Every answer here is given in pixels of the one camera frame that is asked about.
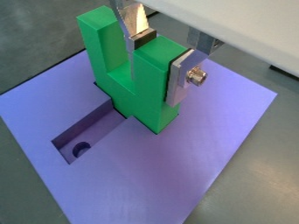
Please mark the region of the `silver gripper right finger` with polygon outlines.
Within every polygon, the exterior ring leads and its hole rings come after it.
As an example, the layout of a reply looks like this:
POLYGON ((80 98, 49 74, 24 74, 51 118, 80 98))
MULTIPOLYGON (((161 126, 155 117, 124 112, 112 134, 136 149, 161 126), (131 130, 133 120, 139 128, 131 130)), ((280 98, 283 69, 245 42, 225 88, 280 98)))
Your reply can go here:
POLYGON ((173 108, 185 98, 189 85, 200 86, 207 80, 207 73, 201 70, 201 62, 215 53, 223 41, 209 34, 189 28, 187 49, 169 64, 169 78, 165 93, 165 103, 173 108))

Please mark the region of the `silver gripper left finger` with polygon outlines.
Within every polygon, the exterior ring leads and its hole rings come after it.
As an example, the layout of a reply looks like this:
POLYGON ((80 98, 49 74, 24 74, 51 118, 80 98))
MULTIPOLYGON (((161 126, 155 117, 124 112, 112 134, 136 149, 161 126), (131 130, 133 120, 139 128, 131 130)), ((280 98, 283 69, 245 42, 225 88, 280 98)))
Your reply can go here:
POLYGON ((156 30, 149 27, 144 6, 136 0, 109 0, 109 5, 124 33, 125 50, 131 62, 131 79, 133 79, 133 52, 156 38, 156 30))

